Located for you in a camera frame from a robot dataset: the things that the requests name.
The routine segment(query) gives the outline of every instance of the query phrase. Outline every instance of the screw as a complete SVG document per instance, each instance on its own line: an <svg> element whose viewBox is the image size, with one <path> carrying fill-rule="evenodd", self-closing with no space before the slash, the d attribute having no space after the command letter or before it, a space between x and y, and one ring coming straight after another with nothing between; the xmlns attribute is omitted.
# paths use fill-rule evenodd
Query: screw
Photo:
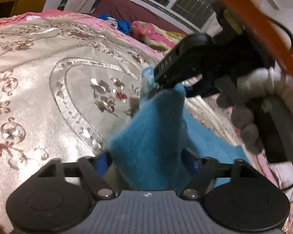
<svg viewBox="0 0 293 234"><path fill-rule="evenodd" d="M195 196L198 196L199 193L197 190L194 190L194 189L186 189L183 191L183 195L186 196L187 198L193 198Z"/></svg>
<svg viewBox="0 0 293 234"><path fill-rule="evenodd" d="M113 194L113 191L111 189L107 189L107 188L100 189L98 191L98 195L100 195L101 197L109 197L112 194Z"/></svg>

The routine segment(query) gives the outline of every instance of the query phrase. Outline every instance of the bed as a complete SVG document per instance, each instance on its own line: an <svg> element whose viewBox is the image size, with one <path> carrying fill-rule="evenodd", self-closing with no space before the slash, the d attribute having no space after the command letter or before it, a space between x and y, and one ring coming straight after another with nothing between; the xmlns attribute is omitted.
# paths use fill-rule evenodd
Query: bed
<svg viewBox="0 0 293 234"><path fill-rule="evenodd" d="M122 94L138 101L141 71L162 58L91 15L51 10L0 21L0 224L7 232L10 193L50 159L103 154L135 108L131 101L105 102L106 91L119 82ZM92 87L93 80L105 91ZM217 136L242 145L216 97L187 99L185 106ZM258 158L245 153L266 174Z"/></svg>
<svg viewBox="0 0 293 234"><path fill-rule="evenodd" d="M128 21L130 24L134 21L147 22L166 31L186 34L152 11L129 0L101 0L91 15L97 17L105 13L115 19Z"/></svg>

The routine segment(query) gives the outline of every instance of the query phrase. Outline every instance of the blue towel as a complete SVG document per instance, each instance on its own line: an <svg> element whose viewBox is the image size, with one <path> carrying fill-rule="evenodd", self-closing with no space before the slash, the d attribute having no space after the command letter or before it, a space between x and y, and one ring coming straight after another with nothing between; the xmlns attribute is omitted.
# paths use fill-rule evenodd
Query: blue towel
<svg viewBox="0 0 293 234"><path fill-rule="evenodd" d="M97 16L97 18L102 20L107 20L107 18L110 17L108 14L103 14ZM121 31L124 34L129 34L131 32L130 23L128 21L123 21L116 19L117 22L117 30Z"/></svg>
<svg viewBox="0 0 293 234"><path fill-rule="evenodd" d="M238 158L248 161L240 146L229 145L191 117L184 107L182 84L148 100L155 86L153 68L144 69L139 111L109 141L111 157L132 189L181 191L191 181L181 160L184 148L223 163L233 163ZM226 182L228 179L218 179L216 185Z"/></svg>

